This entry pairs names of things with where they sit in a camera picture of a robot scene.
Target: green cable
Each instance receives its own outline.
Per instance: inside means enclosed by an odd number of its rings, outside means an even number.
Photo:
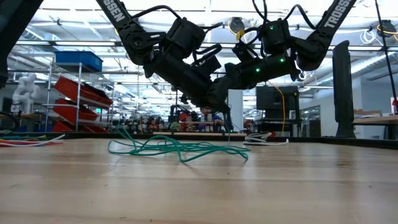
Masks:
[[[157,155],[167,154],[167,153],[171,153],[171,152],[176,152],[178,155],[178,158],[180,159],[180,162],[189,162],[189,161],[192,161],[199,157],[210,154],[212,152],[221,151],[221,152],[226,152],[231,155],[239,154],[240,156],[242,156],[245,159],[249,158],[248,154],[245,152],[249,152],[250,150],[243,148],[243,147],[215,146],[208,142],[181,143],[175,139],[169,138],[167,136],[161,136],[161,135],[153,136],[153,137],[149,138],[146,142],[141,143],[139,141],[134,140],[123,126],[117,126],[116,131],[124,139],[130,140],[132,142],[132,144],[120,142],[117,140],[111,140],[108,143],[108,152],[110,152],[112,154],[118,154],[118,155],[129,154],[132,156],[157,156]],[[150,144],[151,141],[156,140],[156,139],[161,139],[162,141],[159,141],[157,144]],[[133,150],[124,151],[124,152],[112,151],[111,150],[112,142],[116,142],[116,143],[122,144],[124,146],[132,147]],[[197,154],[196,156],[193,156],[188,159],[184,159],[181,155],[182,152],[200,152],[200,154]]]

